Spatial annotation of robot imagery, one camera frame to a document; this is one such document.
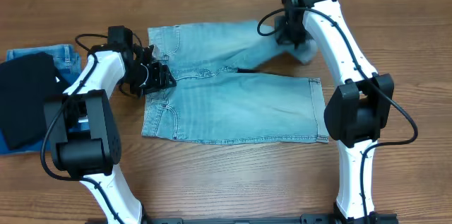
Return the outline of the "light blue denim shorts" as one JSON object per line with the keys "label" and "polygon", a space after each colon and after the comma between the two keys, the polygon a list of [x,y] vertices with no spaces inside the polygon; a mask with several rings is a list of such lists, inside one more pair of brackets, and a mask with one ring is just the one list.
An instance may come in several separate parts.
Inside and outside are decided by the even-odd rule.
{"label": "light blue denim shorts", "polygon": [[308,63],[316,43],[279,45],[269,30],[254,20],[149,28],[155,58],[176,85],[146,96],[142,135],[217,145],[327,142],[320,80],[258,71],[284,53]]}

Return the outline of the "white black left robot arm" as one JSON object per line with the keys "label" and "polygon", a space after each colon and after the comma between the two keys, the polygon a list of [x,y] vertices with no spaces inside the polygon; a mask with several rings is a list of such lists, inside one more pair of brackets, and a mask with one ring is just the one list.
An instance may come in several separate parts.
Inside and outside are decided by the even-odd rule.
{"label": "white black left robot arm", "polygon": [[119,165],[121,139],[109,99],[124,84],[131,97],[140,98],[177,83],[153,56],[155,46],[143,46],[132,30],[111,26],[104,38],[106,43],[87,50],[87,64],[76,81],[46,100],[40,160],[50,177],[84,185],[106,223],[150,223]]}

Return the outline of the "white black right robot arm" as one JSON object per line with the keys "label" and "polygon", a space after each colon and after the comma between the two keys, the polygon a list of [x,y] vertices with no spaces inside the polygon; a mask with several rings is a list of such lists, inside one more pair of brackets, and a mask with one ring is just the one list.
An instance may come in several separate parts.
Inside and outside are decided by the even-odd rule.
{"label": "white black right robot arm", "polygon": [[379,75],[355,42],[339,0],[281,0],[285,15],[279,43],[313,40],[335,84],[323,113],[324,123],[339,151],[339,191],[329,223],[397,223],[395,214],[381,214],[371,198],[375,145],[385,127],[392,96],[390,75]]}

